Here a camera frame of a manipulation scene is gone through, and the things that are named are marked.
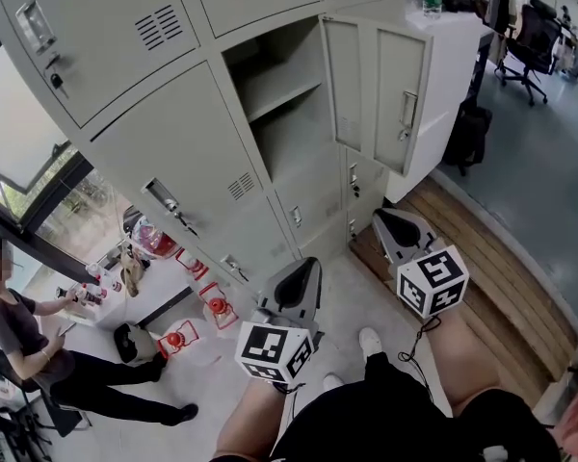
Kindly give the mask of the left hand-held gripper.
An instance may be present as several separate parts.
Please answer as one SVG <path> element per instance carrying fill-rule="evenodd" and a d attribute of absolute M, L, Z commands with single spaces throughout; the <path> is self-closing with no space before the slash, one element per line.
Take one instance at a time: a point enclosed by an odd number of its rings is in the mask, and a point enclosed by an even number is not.
<path fill-rule="evenodd" d="M 234 359 L 246 374 L 272 383 L 296 381 L 323 337 L 316 322 L 322 282 L 315 257 L 295 261 L 268 279 L 238 336 Z"/>

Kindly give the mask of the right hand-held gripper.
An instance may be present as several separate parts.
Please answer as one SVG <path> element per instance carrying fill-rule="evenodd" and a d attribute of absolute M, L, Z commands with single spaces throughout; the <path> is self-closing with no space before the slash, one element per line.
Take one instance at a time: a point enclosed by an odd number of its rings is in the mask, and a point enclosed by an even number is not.
<path fill-rule="evenodd" d="M 395 278 L 396 295 L 422 319 L 462 302 L 466 265 L 428 222 L 403 210 L 379 208 L 372 228 Z"/>

